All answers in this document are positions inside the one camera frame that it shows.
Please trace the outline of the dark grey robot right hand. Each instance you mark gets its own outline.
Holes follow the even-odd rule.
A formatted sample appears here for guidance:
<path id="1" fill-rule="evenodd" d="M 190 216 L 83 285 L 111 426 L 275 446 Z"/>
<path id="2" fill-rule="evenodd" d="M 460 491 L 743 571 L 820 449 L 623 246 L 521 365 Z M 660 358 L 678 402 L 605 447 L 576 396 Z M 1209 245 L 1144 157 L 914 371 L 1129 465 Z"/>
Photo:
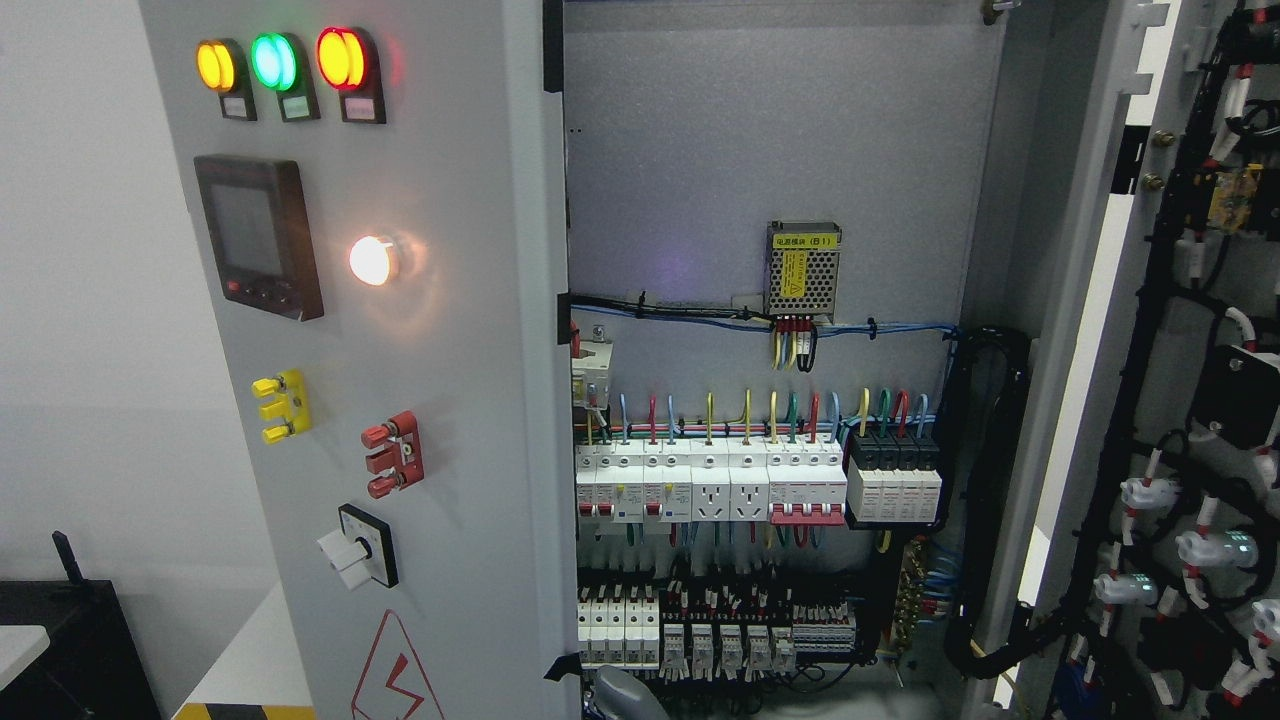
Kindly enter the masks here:
<path id="1" fill-rule="evenodd" d="M 598 669 L 593 688 L 594 707 L 604 719 L 669 719 L 654 693 L 622 669 Z"/>

